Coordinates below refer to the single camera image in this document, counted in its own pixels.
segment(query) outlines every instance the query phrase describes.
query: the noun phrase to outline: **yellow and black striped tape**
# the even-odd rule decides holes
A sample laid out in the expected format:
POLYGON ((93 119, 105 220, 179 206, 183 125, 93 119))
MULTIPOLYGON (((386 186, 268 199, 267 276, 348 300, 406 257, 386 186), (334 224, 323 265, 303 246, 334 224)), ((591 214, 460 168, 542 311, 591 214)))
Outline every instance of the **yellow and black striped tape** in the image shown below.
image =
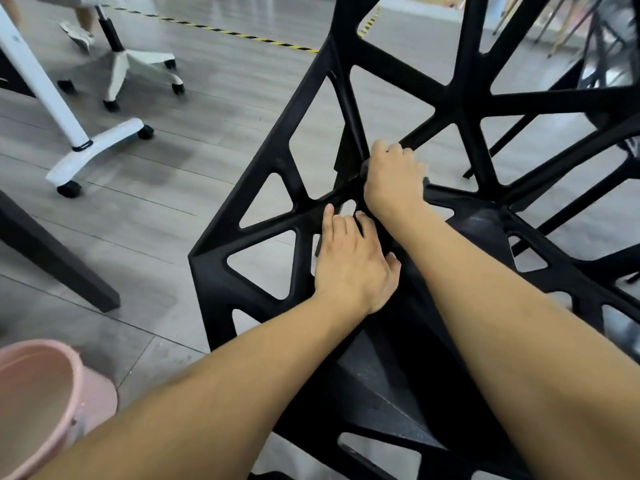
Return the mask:
MULTIPOLYGON (((111 9, 114 9, 114 10, 118 10, 118 11, 124 11, 126 13, 133 13, 135 15, 146 16, 148 18, 156 18, 156 19, 162 20, 164 22, 178 23, 179 25, 186 25, 187 27, 194 27, 196 29, 209 30, 209 31, 212 31, 212 32, 218 32, 218 33, 225 34, 225 35, 233 35, 235 37, 242 37, 242 38, 245 38, 247 40, 256 40, 258 42, 268 43, 268 44, 271 44, 271 45, 279 45, 280 47, 292 48, 293 50, 302 50, 303 52, 310 52, 312 54, 317 54, 318 53, 318 49, 316 49, 316 48, 308 48, 308 47, 304 47, 302 45, 294 45, 292 43, 286 43, 286 42, 279 42, 277 40, 271 40, 269 38, 256 37, 255 35, 247 35, 247 34, 243 34, 243 33, 240 33, 240 32, 233 32, 233 31, 230 31, 230 30, 218 29, 218 28, 215 28, 215 27, 210 27, 208 25, 203 25, 201 23, 187 22, 185 20, 176 20, 175 18, 172 18, 170 16, 156 15, 154 13, 142 13, 141 11, 138 11, 138 10, 131 10, 129 8, 121 8, 121 7, 110 6, 110 5, 102 5, 102 6, 107 7, 107 8, 111 8, 111 9)), ((379 13, 380 13, 380 8, 377 8, 375 14, 367 21, 367 23, 365 23, 364 28, 362 30, 358 31, 358 35, 360 37, 364 37, 364 34, 366 34, 369 31, 369 29, 371 28, 373 23, 376 21, 376 18, 378 17, 379 13)))

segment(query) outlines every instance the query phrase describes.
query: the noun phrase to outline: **shoe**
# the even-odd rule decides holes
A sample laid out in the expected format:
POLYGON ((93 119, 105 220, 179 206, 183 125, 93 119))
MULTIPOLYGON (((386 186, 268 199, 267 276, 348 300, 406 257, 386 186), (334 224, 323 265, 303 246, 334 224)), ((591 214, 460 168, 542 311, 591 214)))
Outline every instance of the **shoe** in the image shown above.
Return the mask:
POLYGON ((88 54, 91 51, 93 42, 95 41, 91 32, 87 32, 80 27, 74 27, 69 22, 61 22, 60 28, 64 30, 69 38, 76 42, 78 47, 80 47, 84 52, 88 54))

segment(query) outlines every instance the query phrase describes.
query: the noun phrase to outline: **bucket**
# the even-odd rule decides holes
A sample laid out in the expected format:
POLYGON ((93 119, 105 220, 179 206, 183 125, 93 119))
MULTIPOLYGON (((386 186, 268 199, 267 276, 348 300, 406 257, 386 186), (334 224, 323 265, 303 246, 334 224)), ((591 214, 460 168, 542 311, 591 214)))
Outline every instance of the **bucket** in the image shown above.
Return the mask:
POLYGON ((0 349, 0 479, 21 480, 113 416, 116 389, 68 345, 0 349))

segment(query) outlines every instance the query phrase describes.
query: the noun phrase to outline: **gray floor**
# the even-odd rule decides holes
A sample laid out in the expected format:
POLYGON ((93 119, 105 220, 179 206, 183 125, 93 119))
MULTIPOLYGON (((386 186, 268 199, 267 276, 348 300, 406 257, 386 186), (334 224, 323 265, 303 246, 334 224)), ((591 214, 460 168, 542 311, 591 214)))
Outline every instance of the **gray floor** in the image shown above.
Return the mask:
MULTIPOLYGON (((332 0, 110 0, 224 29, 319 48, 327 33, 332 0)), ((101 34, 92 57, 80 54, 57 21, 68 10, 19 0, 25 38, 52 79, 71 77, 81 94, 66 98, 88 133, 139 116, 156 129, 152 141, 133 139, 101 156, 82 173, 84 196, 66 200, 45 183, 49 168, 68 144, 37 101, 0 93, 0 188, 60 241, 117 288, 122 307, 103 315, 50 277, 0 246, 0 345, 53 337, 80 350, 85 362, 118 386, 125 407, 149 388, 208 352, 187 254, 267 136, 313 55, 217 34, 140 15, 109 11, 131 48, 171 50, 187 94, 144 80, 125 84, 122 112, 108 114, 101 94, 107 49, 101 34)), ((367 39, 443 82, 452 75, 459 25, 382 11, 367 39)), ((485 50, 492 42, 486 34, 485 50)), ((546 89, 567 68, 572 54, 546 59, 546 48, 525 44, 494 84, 494 92, 546 89)), ((433 112, 427 104, 363 70, 352 81, 367 137, 397 140, 433 112)), ((483 122, 489 142, 515 118, 483 122)), ((342 118, 325 83, 291 149, 312 196, 333 183, 332 158, 342 118)), ((496 158, 500 179, 512 181, 591 128, 580 114, 542 116, 496 158)), ((419 151, 438 184, 473 189, 460 176, 467 158, 454 127, 419 151)), ((623 155, 612 149, 565 177, 524 212, 537 224, 610 172, 623 155)), ((596 258, 640 241, 630 206, 638 183, 629 182, 552 234, 570 254, 596 258)), ((270 179, 244 225, 291 207, 282 182, 270 179)), ((288 291, 293 239, 283 234, 233 256, 240 270, 274 296, 288 291)), ((524 256, 524 264, 532 257, 524 256)), ((250 317, 238 315, 245 330, 250 317)), ((414 456, 389 447, 351 443, 394 473, 415 478, 414 456)), ((279 468, 300 480, 327 478, 324 467, 273 436, 256 471, 279 468)))

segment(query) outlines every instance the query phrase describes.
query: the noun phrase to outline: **sneaker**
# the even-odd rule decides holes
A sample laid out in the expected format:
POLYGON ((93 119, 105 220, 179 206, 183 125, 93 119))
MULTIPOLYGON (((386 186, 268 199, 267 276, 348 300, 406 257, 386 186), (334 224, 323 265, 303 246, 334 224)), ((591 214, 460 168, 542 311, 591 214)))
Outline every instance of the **sneaker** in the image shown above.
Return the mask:
POLYGON ((80 27, 74 27, 69 22, 60 23, 60 28, 64 30, 67 35, 69 35, 69 38, 71 40, 78 44, 78 47, 80 47, 87 54, 89 53, 95 40, 91 32, 87 32, 80 27))

